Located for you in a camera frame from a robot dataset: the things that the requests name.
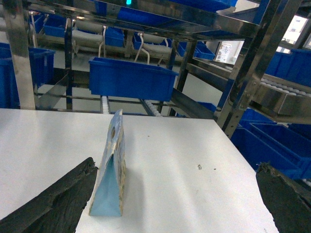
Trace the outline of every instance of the white table surface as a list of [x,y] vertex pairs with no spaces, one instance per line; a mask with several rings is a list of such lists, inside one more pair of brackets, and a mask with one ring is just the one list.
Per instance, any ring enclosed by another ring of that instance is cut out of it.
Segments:
[[[0,109],[0,219],[87,157],[99,166],[111,118]],[[88,202],[78,233],[278,232],[254,170],[213,120],[124,116],[123,123],[123,216],[89,216]]]

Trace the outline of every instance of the stainless steel frame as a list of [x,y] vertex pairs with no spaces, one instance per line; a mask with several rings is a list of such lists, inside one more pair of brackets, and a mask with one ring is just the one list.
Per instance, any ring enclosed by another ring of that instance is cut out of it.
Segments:
[[34,88],[28,53],[28,35],[21,0],[3,1],[4,18],[21,109],[35,109]]
[[[226,135],[230,137],[244,111],[251,106],[261,111],[266,116],[291,122],[310,122],[310,108],[303,108],[310,102],[309,97],[291,96],[286,93],[279,93],[272,90],[266,85],[260,84],[260,80],[279,45],[282,36],[291,22],[291,19],[297,12],[302,0],[270,0],[265,11],[262,21],[259,25],[244,20],[223,16],[217,13],[211,13],[196,8],[184,6],[167,0],[133,0],[131,5],[126,5],[122,0],[100,0],[107,3],[107,14],[101,15],[95,12],[94,2],[87,0],[24,0],[28,4],[28,10],[40,10],[49,14],[58,14],[68,18],[67,30],[65,36],[65,57],[66,57],[66,75],[62,80],[68,79],[68,89],[66,93],[67,107],[72,108],[72,82],[73,71],[71,70],[71,20],[79,18],[80,20],[93,21],[95,23],[105,24],[107,26],[115,26],[127,29],[129,32],[144,32],[149,34],[157,34],[164,37],[174,39],[172,54],[169,58],[167,67],[172,68],[175,60],[175,51],[178,41],[188,41],[186,53],[183,58],[176,89],[173,91],[172,102],[177,107],[172,106],[171,115],[175,115],[175,110],[180,109],[187,116],[198,118],[214,118]],[[164,16],[168,18],[168,22],[156,26],[148,26],[133,22],[125,22],[118,19],[118,13],[121,7],[127,7],[151,14]],[[7,24],[10,25],[12,19],[9,16],[16,14],[15,9],[6,7]],[[23,21],[19,16],[19,25],[15,26],[21,35],[25,35],[23,29]],[[304,29],[301,36],[299,46],[306,41],[310,32],[309,25]],[[226,31],[230,34],[213,35],[214,31]],[[194,59],[193,53],[198,40],[244,40],[243,48],[234,67],[219,64],[217,62],[204,62],[200,59]],[[14,39],[10,36],[12,53],[16,49]],[[127,56],[130,53],[131,33],[128,34],[127,46],[124,49]],[[223,91],[223,96],[218,104],[214,115],[206,110],[189,97],[182,94],[183,87],[186,82],[187,74],[191,73]],[[48,93],[50,96],[62,96],[60,92],[53,93],[51,89]],[[33,90],[27,91],[28,96],[33,97]],[[275,101],[267,101],[268,95],[273,95]],[[48,106],[42,96],[41,106]],[[162,102],[158,103],[158,110],[161,111]]]

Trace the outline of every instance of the blue storage bin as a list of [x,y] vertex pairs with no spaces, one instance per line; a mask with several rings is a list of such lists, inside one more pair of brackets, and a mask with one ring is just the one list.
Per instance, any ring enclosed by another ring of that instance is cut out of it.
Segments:
[[250,123],[269,123],[269,124],[275,124],[272,120],[270,120],[269,118],[265,117],[264,115],[256,112],[255,110],[248,108],[241,120],[240,120],[240,124],[246,128],[246,129],[250,129],[251,125]]
[[162,67],[93,57],[89,89],[94,95],[169,101],[178,73]]
[[276,52],[266,70],[270,74],[279,78],[285,78],[291,68],[292,55],[283,52]]
[[107,28],[105,34],[106,45],[123,47],[124,33],[119,28]]
[[[186,43],[186,42],[179,42],[177,51],[178,51],[178,53],[179,53],[179,55],[180,55],[181,57],[183,57],[183,56],[185,55],[186,46],[187,46],[187,43]],[[198,56],[198,53],[199,53],[199,51],[195,48],[195,51],[194,51],[193,56],[194,56],[194,57],[197,57],[197,56]]]
[[124,7],[120,9],[118,19],[147,26],[157,26],[172,20],[170,18],[166,18],[163,16],[157,16],[147,12],[133,10]]
[[289,128],[296,133],[306,137],[311,140],[311,125],[303,125],[303,124],[290,124]]
[[258,169],[260,163],[265,162],[291,179],[301,179],[302,171],[299,167],[247,129],[236,128],[231,141],[254,170]]
[[[44,19],[45,15],[44,14],[39,14],[39,15],[34,15],[34,20],[35,20],[35,33],[39,33],[41,29],[43,28],[44,24]],[[29,16],[29,23],[32,24],[31,16]]]
[[133,36],[133,45],[134,45],[134,49],[139,50],[140,45],[141,45],[141,39],[140,36],[137,33],[134,33]]
[[45,35],[65,37],[66,19],[60,16],[50,15],[44,23]]
[[[29,58],[33,82],[38,87],[53,78],[53,50],[29,48]],[[19,106],[10,45],[0,43],[0,107],[16,108]]]
[[311,141],[283,125],[251,124],[251,132],[273,147],[311,178]]
[[0,108],[17,108],[19,98],[10,50],[0,49]]
[[260,122],[268,122],[268,123],[273,122],[269,118],[265,117],[264,115],[256,112],[255,110],[251,108],[247,108],[241,120],[260,121]]
[[201,41],[199,41],[196,45],[196,49],[198,50],[197,57],[199,58],[213,60],[215,57],[215,54],[209,50],[208,47],[206,47],[206,45]]
[[170,0],[179,4],[192,6],[202,10],[216,12],[235,6],[237,0]]
[[286,80],[311,87],[311,51],[291,50],[292,62],[290,69],[285,77]]
[[95,9],[98,14],[105,16],[107,14],[107,3],[95,1]]

